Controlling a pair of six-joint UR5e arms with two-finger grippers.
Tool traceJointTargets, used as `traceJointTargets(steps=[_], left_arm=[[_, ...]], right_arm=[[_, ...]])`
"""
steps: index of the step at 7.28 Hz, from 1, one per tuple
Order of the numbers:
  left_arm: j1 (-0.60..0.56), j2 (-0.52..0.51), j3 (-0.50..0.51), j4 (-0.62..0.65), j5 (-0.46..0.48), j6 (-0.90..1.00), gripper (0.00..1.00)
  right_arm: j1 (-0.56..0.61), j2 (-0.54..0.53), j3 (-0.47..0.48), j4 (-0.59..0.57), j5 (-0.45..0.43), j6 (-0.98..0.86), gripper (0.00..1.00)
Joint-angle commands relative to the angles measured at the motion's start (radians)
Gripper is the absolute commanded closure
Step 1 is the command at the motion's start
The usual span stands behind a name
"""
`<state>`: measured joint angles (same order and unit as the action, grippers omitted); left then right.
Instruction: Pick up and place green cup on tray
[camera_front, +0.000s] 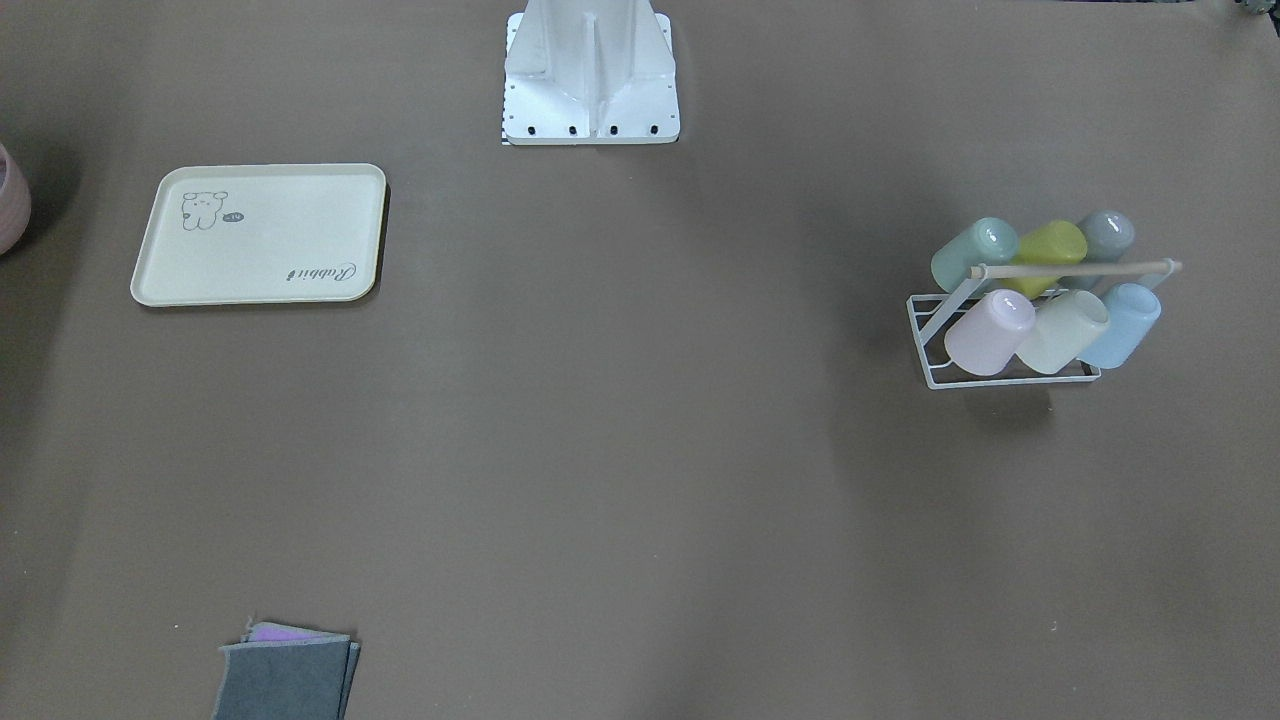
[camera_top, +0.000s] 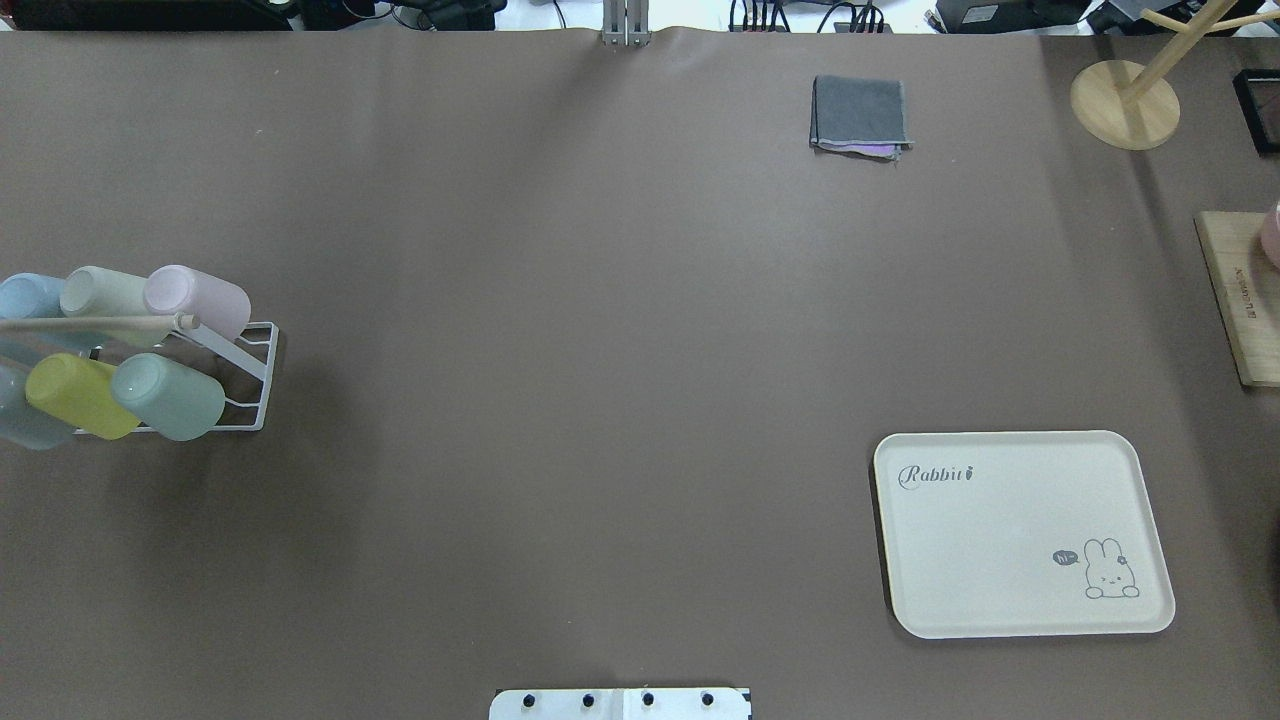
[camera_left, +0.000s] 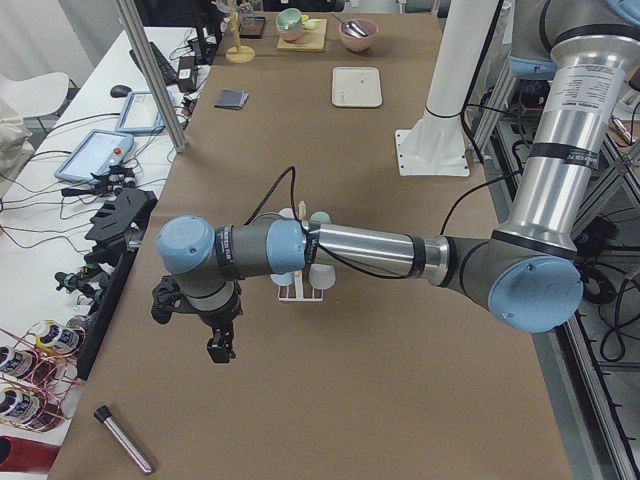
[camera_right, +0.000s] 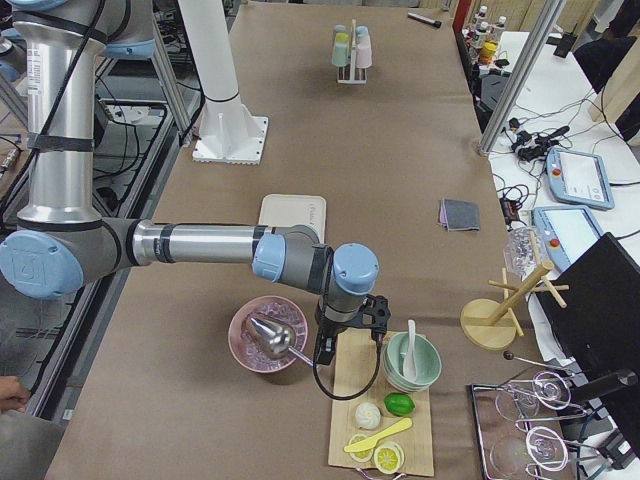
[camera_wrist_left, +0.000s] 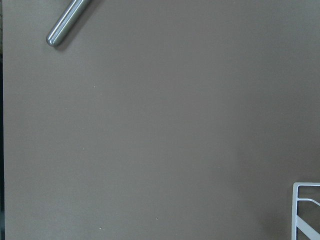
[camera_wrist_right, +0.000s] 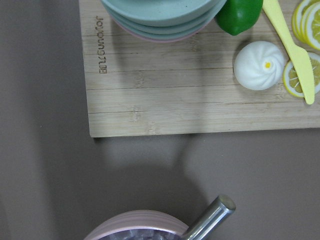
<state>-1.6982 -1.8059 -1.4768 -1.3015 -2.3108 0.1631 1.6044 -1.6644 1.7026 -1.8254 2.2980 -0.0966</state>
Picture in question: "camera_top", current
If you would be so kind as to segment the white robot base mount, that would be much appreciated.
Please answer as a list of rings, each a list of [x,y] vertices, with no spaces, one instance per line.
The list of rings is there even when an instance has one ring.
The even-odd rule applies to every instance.
[[[751,719],[750,691],[733,687],[507,689],[489,719]]]

